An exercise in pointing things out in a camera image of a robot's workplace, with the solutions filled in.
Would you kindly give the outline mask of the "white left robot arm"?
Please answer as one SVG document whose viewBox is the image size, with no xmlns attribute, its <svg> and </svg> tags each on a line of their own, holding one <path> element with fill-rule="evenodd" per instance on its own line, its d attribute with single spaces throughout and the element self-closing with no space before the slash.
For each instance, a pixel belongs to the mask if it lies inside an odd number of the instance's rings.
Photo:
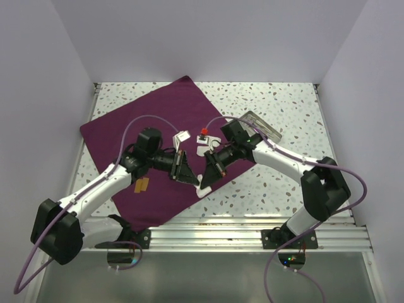
<svg viewBox="0 0 404 303">
<path fill-rule="evenodd" d="M 43 201 L 30 236 L 35 248 L 64 265 L 83 248 L 98 244 L 134 247 L 135 233 L 125 219 L 109 215 L 91 222 L 89 218 L 100 205 L 144 177 L 150 169 L 166 172 L 173 181 L 198 186 L 186 152 L 179 148 L 189 137 L 188 131 L 178 132 L 173 137 L 173 147 L 164 150 L 161 132 L 146 128 L 135 143 L 122 146 L 117 159 L 82 189 L 57 202 Z"/>
</svg>

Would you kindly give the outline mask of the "orange adhesive bandage strips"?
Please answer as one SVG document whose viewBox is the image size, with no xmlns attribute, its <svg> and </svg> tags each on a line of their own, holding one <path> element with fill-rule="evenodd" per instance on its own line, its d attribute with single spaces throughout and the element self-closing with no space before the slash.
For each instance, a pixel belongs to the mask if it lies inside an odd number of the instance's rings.
<svg viewBox="0 0 404 303">
<path fill-rule="evenodd" d="M 149 183 L 149 178 L 144 177 L 142 179 L 136 180 L 134 184 L 134 193 L 141 193 L 147 190 Z"/>
</svg>

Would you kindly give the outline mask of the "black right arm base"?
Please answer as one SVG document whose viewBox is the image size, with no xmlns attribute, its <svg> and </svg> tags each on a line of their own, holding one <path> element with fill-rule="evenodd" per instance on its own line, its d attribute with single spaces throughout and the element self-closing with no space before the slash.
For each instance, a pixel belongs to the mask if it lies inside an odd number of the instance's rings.
<svg viewBox="0 0 404 303">
<path fill-rule="evenodd" d="M 261 242 L 263 249 L 277 249 L 284 243 L 297 237 L 287 227 L 274 227 L 261 230 Z M 287 249 L 317 249 L 319 247 L 316 232 L 306 232 L 299 239 L 286 246 Z"/>
</svg>

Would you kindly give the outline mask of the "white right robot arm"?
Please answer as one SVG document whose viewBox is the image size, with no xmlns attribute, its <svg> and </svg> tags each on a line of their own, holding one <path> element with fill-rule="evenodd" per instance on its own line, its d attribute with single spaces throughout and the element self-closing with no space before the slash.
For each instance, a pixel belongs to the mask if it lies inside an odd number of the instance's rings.
<svg viewBox="0 0 404 303">
<path fill-rule="evenodd" d="M 239 160 L 270 167 L 293 179 L 302 189 L 303 206 L 280 228 L 271 231 L 272 240 L 297 247 L 304 240 L 304 232 L 327 221 L 351 196 L 332 158 L 316 160 L 293 153 L 261 133 L 249 135 L 239 121 L 226 123 L 221 131 L 227 139 L 225 144 L 208 135 L 206 128 L 196 138 L 197 154 L 206 160 L 205 171 L 198 176 L 196 194 L 206 196 L 212 185 L 227 175 L 227 168 Z"/>
</svg>

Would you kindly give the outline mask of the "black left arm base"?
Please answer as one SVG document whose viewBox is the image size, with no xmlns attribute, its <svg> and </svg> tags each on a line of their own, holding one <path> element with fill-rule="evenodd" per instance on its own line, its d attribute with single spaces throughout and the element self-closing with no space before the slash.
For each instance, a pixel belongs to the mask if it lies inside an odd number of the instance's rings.
<svg viewBox="0 0 404 303">
<path fill-rule="evenodd" d="M 97 249 L 123 249 L 131 248 L 130 244 L 123 244 L 124 241 L 135 242 L 141 246 L 142 249 L 150 248 L 150 241 L 152 232 L 150 229 L 144 229 L 139 232 L 132 230 L 132 226 L 125 219 L 121 218 L 119 215 L 109 215 L 108 219 L 111 219 L 114 223 L 117 223 L 122 230 L 119 236 L 114 241 L 104 241 L 95 245 Z"/>
</svg>

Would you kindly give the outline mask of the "steel instrument tray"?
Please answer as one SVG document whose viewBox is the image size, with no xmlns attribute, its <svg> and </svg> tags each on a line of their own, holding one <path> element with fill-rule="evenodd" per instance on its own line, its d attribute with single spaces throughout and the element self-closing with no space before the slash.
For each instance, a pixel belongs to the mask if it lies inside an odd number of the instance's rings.
<svg viewBox="0 0 404 303">
<path fill-rule="evenodd" d="M 279 143 L 281 141 L 282 135 L 253 111 L 250 110 L 246 112 L 244 115 L 240 116 L 240 119 L 247 121 L 255 128 L 258 128 L 268 139 L 272 140 L 274 143 Z"/>
</svg>

